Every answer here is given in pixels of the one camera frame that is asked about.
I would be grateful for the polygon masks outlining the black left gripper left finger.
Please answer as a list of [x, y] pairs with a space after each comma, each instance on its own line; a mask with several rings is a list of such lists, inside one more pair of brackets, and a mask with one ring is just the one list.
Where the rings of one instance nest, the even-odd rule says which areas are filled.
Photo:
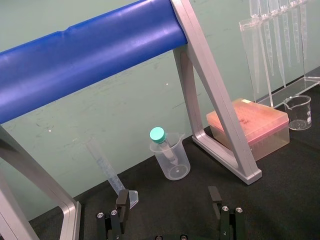
[[99, 212], [96, 215], [96, 230], [98, 240], [122, 240], [126, 222], [130, 212], [129, 190], [119, 192], [115, 209], [107, 213]]

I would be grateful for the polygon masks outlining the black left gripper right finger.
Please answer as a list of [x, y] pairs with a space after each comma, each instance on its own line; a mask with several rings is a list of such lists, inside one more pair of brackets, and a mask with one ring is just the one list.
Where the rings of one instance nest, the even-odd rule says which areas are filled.
[[216, 186], [208, 186], [212, 207], [218, 221], [219, 240], [244, 240], [245, 215], [241, 207], [231, 208], [223, 204]]

